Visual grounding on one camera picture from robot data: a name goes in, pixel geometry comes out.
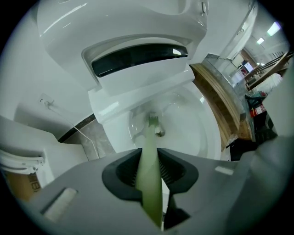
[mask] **wall outlet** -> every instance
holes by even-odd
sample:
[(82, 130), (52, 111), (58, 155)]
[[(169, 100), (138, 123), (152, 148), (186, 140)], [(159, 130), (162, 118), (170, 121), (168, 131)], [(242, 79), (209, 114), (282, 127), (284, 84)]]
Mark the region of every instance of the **wall outlet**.
[(38, 103), (41, 104), (42, 106), (45, 106), (45, 102), (49, 102), (52, 103), (54, 101), (54, 99), (52, 99), (50, 96), (46, 95), (46, 94), (41, 94)]

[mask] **marble floor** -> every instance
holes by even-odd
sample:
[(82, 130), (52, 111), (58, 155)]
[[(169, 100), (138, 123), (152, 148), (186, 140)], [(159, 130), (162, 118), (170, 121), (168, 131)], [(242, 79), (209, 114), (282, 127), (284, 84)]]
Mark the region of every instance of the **marble floor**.
[[(115, 153), (111, 143), (108, 140), (108, 137), (105, 134), (103, 126), (99, 124), (97, 120), (94, 120), (85, 125), (80, 129), (80, 131), (93, 141), (100, 158)], [(91, 141), (85, 138), (80, 132), (74, 133), (67, 140), (65, 140), (64, 143), (81, 144), (89, 160), (97, 159)]]

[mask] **white toilet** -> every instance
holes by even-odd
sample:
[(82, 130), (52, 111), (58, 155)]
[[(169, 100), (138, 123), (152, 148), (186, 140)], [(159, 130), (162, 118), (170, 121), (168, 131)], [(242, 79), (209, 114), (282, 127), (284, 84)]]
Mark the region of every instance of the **white toilet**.
[(37, 24), (48, 54), (89, 91), (116, 152), (142, 147), (156, 112), (158, 147), (220, 159), (215, 117), (188, 65), (207, 14), (206, 0), (42, 1)]

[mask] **toilet bowl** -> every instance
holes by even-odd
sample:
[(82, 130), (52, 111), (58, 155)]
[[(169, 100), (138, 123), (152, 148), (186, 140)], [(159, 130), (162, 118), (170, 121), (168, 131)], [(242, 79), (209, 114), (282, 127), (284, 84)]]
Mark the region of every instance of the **toilet bowl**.
[(142, 148), (150, 112), (156, 112), (165, 135), (157, 147), (193, 156), (220, 159), (221, 139), (216, 119), (198, 88), (189, 82), (103, 123), (116, 152)]

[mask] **railing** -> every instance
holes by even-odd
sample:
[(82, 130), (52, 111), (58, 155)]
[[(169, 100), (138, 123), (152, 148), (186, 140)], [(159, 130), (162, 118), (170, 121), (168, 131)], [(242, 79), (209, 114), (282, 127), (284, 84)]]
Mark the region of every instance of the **railing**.
[(267, 68), (272, 67), (269, 71), (267, 71), (262, 77), (252, 84), (246, 83), (246, 87), (248, 90), (252, 90), (254, 87), (262, 83), (264, 80), (266, 80), (269, 76), (273, 75), (274, 73), (280, 71), (283, 66), (288, 62), (288, 60), (293, 56), (292, 51), (286, 52), (284, 55), (277, 57), (276, 59), (268, 62), (267, 64), (261, 66), (256, 66), (250, 73), (248, 73), (244, 79), (248, 81), (250, 78), (252, 78), (254, 75), (256, 75), (258, 72), (261, 72)]

